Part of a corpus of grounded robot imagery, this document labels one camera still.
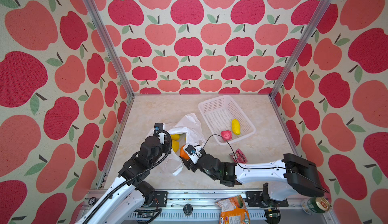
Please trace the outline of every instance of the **black round object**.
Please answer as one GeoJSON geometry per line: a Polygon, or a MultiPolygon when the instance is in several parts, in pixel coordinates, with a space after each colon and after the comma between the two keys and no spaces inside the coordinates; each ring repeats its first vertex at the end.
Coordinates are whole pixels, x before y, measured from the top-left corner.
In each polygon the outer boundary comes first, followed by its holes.
{"type": "Polygon", "coordinates": [[[193,213],[193,206],[190,204],[186,204],[183,207],[183,212],[185,213],[186,216],[189,216],[193,213]]]}
{"type": "Polygon", "coordinates": [[[98,199],[96,197],[92,197],[89,199],[88,204],[94,205],[95,203],[97,203],[97,201],[98,201],[98,199]]]}

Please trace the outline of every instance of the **gold can lid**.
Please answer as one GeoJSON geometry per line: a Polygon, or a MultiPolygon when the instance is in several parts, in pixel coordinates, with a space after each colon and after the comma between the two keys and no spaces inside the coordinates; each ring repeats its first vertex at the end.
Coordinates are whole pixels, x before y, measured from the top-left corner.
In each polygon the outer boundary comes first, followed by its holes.
{"type": "Polygon", "coordinates": [[[330,204],[327,201],[327,199],[323,197],[318,197],[315,199],[315,202],[317,203],[317,206],[324,211],[328,211],[330,209],[330,204]]]}

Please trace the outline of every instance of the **orange snack bag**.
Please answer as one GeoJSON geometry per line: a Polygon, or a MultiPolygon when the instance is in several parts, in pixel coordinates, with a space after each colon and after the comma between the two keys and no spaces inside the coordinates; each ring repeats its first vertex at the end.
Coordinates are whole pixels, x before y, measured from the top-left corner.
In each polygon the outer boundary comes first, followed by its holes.
{"type": "Polygon", "coordinates": [[[219,224],[250,224],[249,213],[241,195],[216,202],[221,207],[219,224]]]}

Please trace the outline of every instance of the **pink snack packet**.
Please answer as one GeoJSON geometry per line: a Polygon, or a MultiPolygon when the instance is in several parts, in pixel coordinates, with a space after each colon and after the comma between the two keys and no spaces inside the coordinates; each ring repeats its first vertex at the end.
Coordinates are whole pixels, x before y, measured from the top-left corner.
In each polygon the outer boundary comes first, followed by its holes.
{"type": "Polygon", "coordinates": [[[236,150],[236,154],[234,156],[234,154],[229,154],[232,159],[234,160],[235,163],[239,162],[239,163],[247,163],[248,160],[246,159],[245,155],[242,153],[242,151],[238,148],[236,150]]]}

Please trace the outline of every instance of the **white plastic basket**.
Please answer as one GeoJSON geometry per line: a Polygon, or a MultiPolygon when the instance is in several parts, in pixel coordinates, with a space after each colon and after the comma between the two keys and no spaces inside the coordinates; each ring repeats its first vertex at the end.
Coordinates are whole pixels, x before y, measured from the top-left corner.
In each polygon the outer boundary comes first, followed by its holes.
{"type": "MultiPolygon", "coordinates": [[[[221,131],[224,130],[232,132],[232,139],[228,141],[230,144],[247,138],[256,132],[255,126],[229,95],[203,101],[198,104],[198,108],[212,134],[220,135],[221,131]],[[238,136],[232,131],[232,120],[234,119],[240,122],[241,134],[238,136]]],[[[215,136],[215,138],[218,144],[227,144],[220,136],[215,136]]]]}

